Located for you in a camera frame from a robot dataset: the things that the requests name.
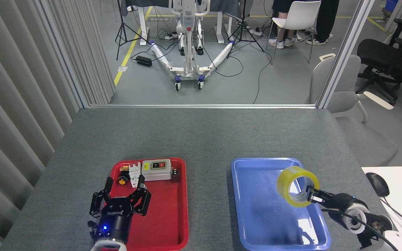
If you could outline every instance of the tripod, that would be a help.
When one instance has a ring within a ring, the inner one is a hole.
[[[235,36],[235,37],[236,37],[236,40],[233,42],[232,48],[230,49],[227,58],[229,58],[229,55],[230,55],[230,53],[231,53],[232,50],[233,50],[233,46],[234,46],[235,44],[239,43],[239,42],[251,42],[251,43],[254,43],[254,42],[255,42],[255,43],[257,43],[258,47],[260,47],[261,51],[265,52],[265,51],[263,50],[263,48],[260,46],[260,44],[258,43],[257,39],[255,39],[254,35],[253,35],[252,33],[250,33],[249,30],[246,29],[247,32],[249,32],[249,34],[251,35],[252,40],[245,40],[245,39],[243,39],[243,31],[245,30],[245,29],[244,29],[244,26],[246,25],[245,22],[244,22],[244,18],[245,18],[245,17],[244,17],[244,11],[245,11],[245,10],[246,10],[246,0],[243,1],[243,12],[241,13],[241,24],[240,24],[240,25],[236,28],[236,30],[230,35],[230,37],[228,37],[228,40],[229,40],[229,41],[230,41],[230,38],[231,38],[232,36]]]
[[[120,13],[120,20],[121,20],[121,24],[120,24],[120,28],[118,31],[118,34],[116,36],[116,39],[114,40],[115,42],[117,41],[117,38],[119,38],[119,43],[118,43],[118,53],[116,56],[116,60],[119,59],[119,50],[120,50],[120,46],[123,46],[124,44],[134,41],[134,40],[139,40],[139,39],[143,39],[145,40],[149,45],[151,45],[151,43],[149,41],[147,41],[146,39],[144,39],[141,35],[139,35],[137,32],[135,32],[133,29],[131,29],[131,27],[129,27],[128,25],[126,25],[126,23],[123,21],[123,16],[122,16],[122,11],[121,11],[121,6],[120,6],[120,1],[118,0],[118,7],[119,7],[119,13]],[[130,29],[132,32],[136,33],[136,35],[138,35],[138,38],[134,38],[131,40],[127,40],[126,38],[126,32],[125,32],[125,26]]]

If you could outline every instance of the gray floor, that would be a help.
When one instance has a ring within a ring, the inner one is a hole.
[[[118,67],[122,64],[132,42],[125,44],[120,48],[119,60],[116,61],[117,44],[114,42],[118,27],[120,26],[120,17],[118,12],[113,11],[112,3],[115,3],[117,10],[117,2],[112,0],[102,2],[102,11],[99,8],[101,0],[92,0],[94,10],[96,12],[99,29],[102,33],[105,52],[109,61],[109,67],[113,77],[117,75]],[[373,17],[374,21],[381,21],[382,17],[380,5],[385,4],[385,1],[377,0],[373,5],[369,16]],[[272,1],[270,0],[254,0],[254,5],[251,10],[251,17],[247,19],[251,27],[261,27],[266,21],[265,12],[270,14]],[[152,9],[150,16],[169,15],[169,11],[165,8]],[[256,104],[303,104],[308,96],[308,88],[310,84],[311,72],[319,63],[319,56],[328,53],[337,53],[342,38],[345,35],[351,16],[356,9],[356,3],[353,0],[340,0],[338,16],[335,21],[335,26],[332,30],[333,38],[324,46],[315,46],[313,48],[313,56],[311,64],[306,62],[309,53],[309,45],[306,43],[297,43],[294,49],[285,48],[276,52],[274,65],[268,65],[269,56],[259,48],[256,43],[247,44],[239,43],[234,48],[231,56],[237,59],[226,59],[219,67],[218,72],[231,76],[242,72],[233,77],[220,76],[218,73],[212,73],[206,80],[202,90],[196,89],[197,81],[183,82],[182,88],[177,92],[174,88],[174,81],[166,73],[158,61],[153,62],[153,66],[143,67],[137,65],[136,62],[129,59],[126,66],[128,71],[124,72],[118,81],[116,93],[111,101],[112,104],[138,105],[138,104],[252,104],[258,92]],[[227,17],[223,18],[223,23],[227,22]],[[137,31],[139,25],[137,22],[139,17],[136,12],[129,13],[125,18],[133,30]],[[214,31],[210,30],[216,23],[215,16],[207,16],[203,20],[203,28],[205,31],[204,42],[206,52],[213,59],[225,44],[217,44]],[[377,22],[380,26],[385,26],[382,22]],[[174,30],[176,23],[174,18],[167,24],[160,22],[148,22],[150,26],[150,37],[156,37],[159,29]],[[227,38],[223,27],[223,37]],[[127,37],[131,39],[134,33],[127,30]],[[365,38],[373,38],[384,41],[387,33],[377,27],[370,21],[367,21],[363,27],[362,33],[358,38],[358,42]],[[156,43],[167,47],[172,43],[158,38],[152,38]],[[265,49],[267,38],[258,39],[259,44]],[[140,46],[136,43],[130,56],[146,51],[149,46]],[[273,54],[273,47],[269,47],[266,52]],[[155,56],[150,53],[141,53],[142,56],[147,56],[152,59]],[[179,55],[177,47],[171,51],[168,56],[169,61],[175,66],[182,67],[183,57]],[[208,65],[210,59],[207,54],[197,57],[200,65]],[[362,84],[363,79],[358,79],[357,84]],[[369,87],[367,90],[377,93],[376,87]],[[390,138],[399,145],[399,152],[395,159],[390,163],[391,166],[402,166],[402,87],[397,91],[399,99],[393,110],[384,110],[369,100],[364,100],[363,105],[367,109],[370,119],[368,125],[375,130],[378,130],[386,137]],[[357,108],[336,116],[347,115],[356,118],[362,118]]]

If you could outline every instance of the tape roll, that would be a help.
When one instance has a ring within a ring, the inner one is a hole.
[[[291,194],[289,187],[297,178],[304,178],[305,185],[302,191],[298,194]],[[305,207],[311,204],[308,199],[308,193],[306,192],[307,186],[312,186],[315,189],[319,189],[319,180],[316,175],[303,169],[302,167],[292,166],[285,168],[277,178],[277,191],[290,205],[295,207]]]

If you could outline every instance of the black mouse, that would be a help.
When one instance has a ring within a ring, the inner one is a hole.
[[[379,197],[385,197],[390,194],[389,187],[386,181],[376,173],[366,173],[370,184],[372,184],[373,189]]]

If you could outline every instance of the patient lift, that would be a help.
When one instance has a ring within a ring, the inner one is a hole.
[[[173,67],[172,62],[167,60],[153,41],[151,42],[151,50],[174,78],[174,86],[177,91],[181,88],[181,80],[194,79],[198,79],[198,89],[201,90],[204,86],[204,80],[223,62],[232,49],[233,41],[230,41],[209,66],[200,67],[196,63],[196,54],[204,54],[201,42],[203,36],[201,21],[203,16],[209,13],[210,0],[169,0],[169,8],[175,14],[177,20],[178,43],[181,55],[185,56],[184,67]],[[195,27],[198,37],[196,47],[192,41],[192,33]]]

